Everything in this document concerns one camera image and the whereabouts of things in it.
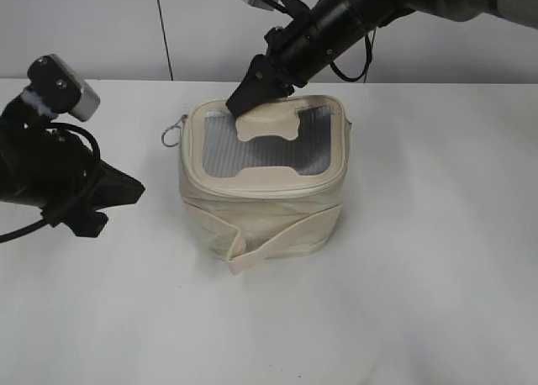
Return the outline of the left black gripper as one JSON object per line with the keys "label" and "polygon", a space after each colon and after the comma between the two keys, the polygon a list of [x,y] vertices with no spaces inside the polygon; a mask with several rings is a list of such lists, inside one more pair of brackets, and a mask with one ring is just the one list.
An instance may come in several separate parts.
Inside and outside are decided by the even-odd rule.
{"label": "left black gripper", "polygon": [[98,208],[136,204],[145,192],[133,177],[101,161],[97,140],[74,124],[49,124],[30,144],[29,190],[43,220],[77,237],[98,237],[105,213],[84,206],[98,180]]}

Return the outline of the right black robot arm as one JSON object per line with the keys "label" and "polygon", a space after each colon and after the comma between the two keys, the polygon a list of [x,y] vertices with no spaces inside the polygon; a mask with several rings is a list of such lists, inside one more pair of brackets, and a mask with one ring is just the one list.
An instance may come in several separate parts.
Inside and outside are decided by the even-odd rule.
{"label": "right black robot arm", "polygon": [[365,64],[369,66],[369,34],[414,12],[454,22],[488,13],[514,24],[537,26],[537,0],[319,0],[313,7],[302,0],[242,1],[254,8],[277,10],[292,21],[267,32],[266,52],[253,57],[244,79],[226,102],[235,117],[292,95],[325,67],[330,67],[341,80],[352,82],[335,60],[364,40]]}

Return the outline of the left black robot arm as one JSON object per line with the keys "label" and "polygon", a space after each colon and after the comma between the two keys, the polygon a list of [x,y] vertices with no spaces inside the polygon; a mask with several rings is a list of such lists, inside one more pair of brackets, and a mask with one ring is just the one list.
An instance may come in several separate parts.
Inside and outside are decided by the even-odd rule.
{"label": "left black robot arm", "polygon": [[49,225],[96,238],[106,208],[137,203],[145,191],[135,178],[102,158],[95,137],[74,124],[54,122],[21,97],[1,113],[1,200],[40,210],[40,219],[1,236],[3,243]]}

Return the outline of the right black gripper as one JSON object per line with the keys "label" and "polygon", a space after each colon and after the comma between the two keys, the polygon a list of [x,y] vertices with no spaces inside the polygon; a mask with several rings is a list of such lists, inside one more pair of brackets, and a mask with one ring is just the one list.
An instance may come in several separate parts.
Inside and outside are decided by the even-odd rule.
{"label": "right black gripper", "polygon": [[[285,28],[271,29],[265,40],[266,56],[256,55],[252,59],[244,79],[226,101],[233,116],[241,116],[273,99],[289,97],[293,86],[306,86],[327,66],[345,82],[360,81],[370,68],[367,25],[361,15],[347,6],[313,10]],[[365,40],[364,66],[359,76],[347,76],[334,62],[359,40]],[[283,81],[277,78],[273,66]]]}

